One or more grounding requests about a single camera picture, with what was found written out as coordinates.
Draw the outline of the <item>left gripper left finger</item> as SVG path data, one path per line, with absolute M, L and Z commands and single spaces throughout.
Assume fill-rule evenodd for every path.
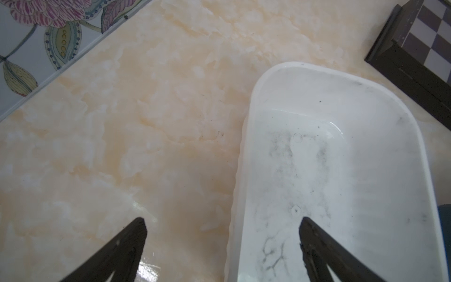
M 64 282 L 133 282 L 148 235 L 144 218 L 137 217 Z

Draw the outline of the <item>teal storage box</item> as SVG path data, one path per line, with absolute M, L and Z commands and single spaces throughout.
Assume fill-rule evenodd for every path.
M 438 213 L 442 228 L 447 267 L 449 272 L 451 272 L 451 204 L 443 204 L 439 206 Z

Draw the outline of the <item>white storage box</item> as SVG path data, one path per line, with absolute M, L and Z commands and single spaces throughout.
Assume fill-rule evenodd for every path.
M 251 94 L 225 280 L 306 282 L 304 217 L 388 282 L 449 279 L 424 139 L 409 109 L 372 81 L 286 62 Z

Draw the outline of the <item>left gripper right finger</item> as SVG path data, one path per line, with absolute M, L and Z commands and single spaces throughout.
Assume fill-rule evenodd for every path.
M 330 271 L 342 282 L 383 281 L 309 217 L 303 217 L 298 232 L 310 281 L 332 282 Z

